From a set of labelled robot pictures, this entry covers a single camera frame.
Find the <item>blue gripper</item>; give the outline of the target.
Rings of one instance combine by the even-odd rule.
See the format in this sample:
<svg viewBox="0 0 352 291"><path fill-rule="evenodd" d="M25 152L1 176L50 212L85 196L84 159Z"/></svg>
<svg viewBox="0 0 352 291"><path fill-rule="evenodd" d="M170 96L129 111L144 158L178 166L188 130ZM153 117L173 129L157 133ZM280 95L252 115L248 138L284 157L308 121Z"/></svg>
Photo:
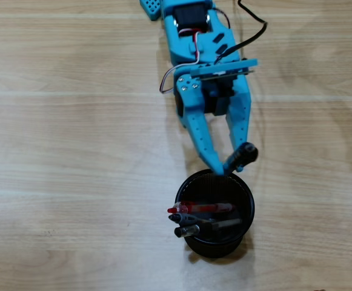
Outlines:
<svg viewBox="0 0 352 291"><path fill-rule="evenodd" d="M169 36L175 69L171 91L179 120L201 160L218 175L224 174L224 167L214 149L205 114L226 115L235 150L247 142L250 119L251 94L244 77L244 60L234 52L215 63L233 41L229 29L205 33L182 29Z"/></svg>

